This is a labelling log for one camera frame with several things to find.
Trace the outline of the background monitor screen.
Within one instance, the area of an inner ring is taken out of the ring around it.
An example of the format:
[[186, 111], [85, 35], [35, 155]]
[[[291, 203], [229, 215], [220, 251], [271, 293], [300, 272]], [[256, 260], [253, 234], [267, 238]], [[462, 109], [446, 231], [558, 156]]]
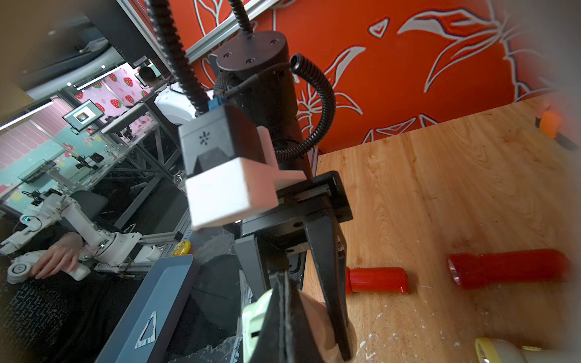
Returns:
[[99, 121], [104, 116], [104, 112], [93, 101], [86, 101], [79, 107], [71, 110], [62, 116], [73, 129], [78, 132], [83, 131], [95, 121]]

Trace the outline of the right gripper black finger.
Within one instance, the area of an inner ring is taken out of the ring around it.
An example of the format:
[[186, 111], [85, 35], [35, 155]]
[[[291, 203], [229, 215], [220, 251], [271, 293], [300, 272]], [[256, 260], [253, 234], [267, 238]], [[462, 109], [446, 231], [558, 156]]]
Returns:
[[322, 361], [299, 291], [279, 272], [250, 363]]

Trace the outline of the cream flashlight back row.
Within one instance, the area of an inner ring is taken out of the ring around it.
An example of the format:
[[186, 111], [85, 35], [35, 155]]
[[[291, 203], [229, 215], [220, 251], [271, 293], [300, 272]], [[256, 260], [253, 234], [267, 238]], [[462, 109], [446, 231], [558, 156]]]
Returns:
[[506, 340], [478, 337], [474, 341], [479, 362], [488, 363], [534, 363], [574, 362], [570, 353], [541, 349], [533, 346], [517, 347]]

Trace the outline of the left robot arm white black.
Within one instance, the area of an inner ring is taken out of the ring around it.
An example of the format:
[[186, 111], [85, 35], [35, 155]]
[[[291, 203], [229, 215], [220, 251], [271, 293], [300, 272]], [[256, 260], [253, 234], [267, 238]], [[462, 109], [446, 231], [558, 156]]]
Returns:
[[312, 174], [307, 154], [330, 130], [334, 89], [285, 36], [254, 31], [240, 1], [240, 33], [211, 55], [208, 95], [167, 1], [148, 17], [186, 104], [179, 127], [194, 230], [226, 226], [254, 301], [242, 313], [246, 362], [350, 362], [356, 336], [346, 308], [352, 219], [337, 172]]

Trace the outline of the red flashlight back row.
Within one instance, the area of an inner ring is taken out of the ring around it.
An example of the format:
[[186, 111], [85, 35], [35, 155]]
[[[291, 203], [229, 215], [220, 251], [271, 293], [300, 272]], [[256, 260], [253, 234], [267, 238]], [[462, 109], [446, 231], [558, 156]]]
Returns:
[[573, 269], [559, 250], [521, 250], [507, 253], [452, 254], [447, 267], [463, 290], [478, 290], [490, 284], [520, 284], [570, 281]]

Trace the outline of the grey blue tray edge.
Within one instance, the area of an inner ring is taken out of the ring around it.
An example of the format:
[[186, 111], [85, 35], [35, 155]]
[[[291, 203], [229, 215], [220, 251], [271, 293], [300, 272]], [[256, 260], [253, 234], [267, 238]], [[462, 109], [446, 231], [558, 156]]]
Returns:
[[96, 361], [163, 361], [199, 269], [190, 254], [154, 263]]

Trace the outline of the red flashlight row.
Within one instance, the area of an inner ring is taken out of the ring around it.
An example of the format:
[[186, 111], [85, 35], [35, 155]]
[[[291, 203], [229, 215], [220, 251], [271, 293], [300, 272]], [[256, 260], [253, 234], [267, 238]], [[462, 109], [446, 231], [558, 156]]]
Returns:
[[452, 254], [447, 267], [463, 290], [478, 290], [490, 284], [520, 284], [570, 281], [573, 269], [559, 250], [521, 250], [507, 253]]
[[346, 294], [409, 292], [407, 273], [402, 268], [346, 269]]

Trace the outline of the operator hand in background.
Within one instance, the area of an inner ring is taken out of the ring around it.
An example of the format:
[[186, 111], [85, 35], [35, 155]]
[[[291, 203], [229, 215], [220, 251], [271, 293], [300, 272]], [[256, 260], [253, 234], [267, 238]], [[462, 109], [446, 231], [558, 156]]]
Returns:
[[35, 279], [44, 279], [58, 272], [72, 272], [78, 264], [83, 239], [77, 233], [66, 233], [50, 246], [31, 269]]

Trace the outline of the red flashlight front row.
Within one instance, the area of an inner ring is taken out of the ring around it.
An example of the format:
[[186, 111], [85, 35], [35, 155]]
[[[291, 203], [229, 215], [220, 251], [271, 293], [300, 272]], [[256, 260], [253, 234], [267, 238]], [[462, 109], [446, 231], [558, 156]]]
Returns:
[[346, 269], [346, 294], [409, 292], [407, 273], [402, 268]]

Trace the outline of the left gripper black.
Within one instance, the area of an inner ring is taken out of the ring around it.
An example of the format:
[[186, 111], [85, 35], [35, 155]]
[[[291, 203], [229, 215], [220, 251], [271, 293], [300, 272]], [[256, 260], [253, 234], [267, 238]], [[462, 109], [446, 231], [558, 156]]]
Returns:
[[[346, 241], [339, 222], [352, 220], [353, 213], [340, 174], [326, 172], [277, 196], [277, 207], [243, 219], [235, 234], [235, 253], [253, 299], [272, 288], [271, 272], [290, 269], [286, 253], [298, 253], [308, 239], [335, 340], [342, 359], [349, 361], [353, 338], [346, 308]], [[325, 210], [335, 217], [315, 215]]]

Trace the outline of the orange tool case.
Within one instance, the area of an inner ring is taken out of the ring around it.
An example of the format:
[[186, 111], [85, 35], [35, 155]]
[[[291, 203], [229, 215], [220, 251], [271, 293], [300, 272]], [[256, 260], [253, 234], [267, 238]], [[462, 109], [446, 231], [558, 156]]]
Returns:
[[566, 150], [580, 149], [580, 118], [554, 104], [543, 101], [535, 117], [535, 127]]

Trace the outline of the green flashlight front row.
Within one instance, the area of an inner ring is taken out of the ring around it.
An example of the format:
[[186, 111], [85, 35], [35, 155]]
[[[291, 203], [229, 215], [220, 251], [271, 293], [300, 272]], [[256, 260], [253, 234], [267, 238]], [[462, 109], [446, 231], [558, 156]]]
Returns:
[[[262, 331], [273, 290], [266, 293], [242, 312], [243, 360], [249, 362], [256, 349]], [[316, 346], [324, 362], [344, 362], [334, 337], [326, 306], [300, 291], [300, 298], [307, 314]]]

